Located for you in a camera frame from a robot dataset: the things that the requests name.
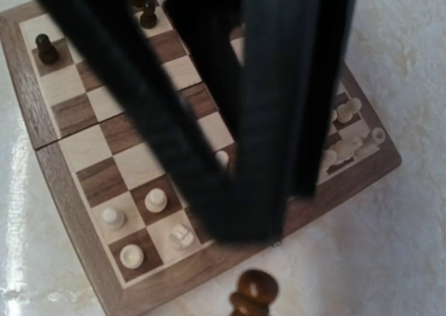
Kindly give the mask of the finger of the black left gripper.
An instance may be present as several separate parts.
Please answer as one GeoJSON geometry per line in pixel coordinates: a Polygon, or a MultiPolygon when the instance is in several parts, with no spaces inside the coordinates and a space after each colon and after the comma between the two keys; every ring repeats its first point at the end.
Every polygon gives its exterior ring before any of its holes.
{"type": "Polygon", "coordinates": [[[355,0],[243,0],[244,78],[240,156],[260,157],[279,176],[289,168],[300,194],[274,196],[278,231],[289,197],[313,197],[355,0]]]}
{"type": "MultiPolygon", "coordinates": [[[[228,174],[137,24],[130,0],[38,3],[111,91],[206,226],[204,210],[192,199],[199,192],[197,185],[187,187],[181,180],[202,175],[214,187],[217,177],[228,174]]],[[[240,23],[241,4],[242,0],[166,0],[164,5],[232,135],[238,132],[241,67],[229,34],[240,23]]]]}

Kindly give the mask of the dark piece back rank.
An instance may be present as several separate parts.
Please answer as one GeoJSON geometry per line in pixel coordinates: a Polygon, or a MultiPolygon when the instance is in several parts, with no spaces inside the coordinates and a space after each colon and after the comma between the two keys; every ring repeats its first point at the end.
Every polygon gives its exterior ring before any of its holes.
{"type": "Polygon", "coordinates": [[[152,1],[146,1],[143,4],[139,23],[143,29],[153,29],[156,26],[157,15],[155,14],[155,4],[152,1]]]}

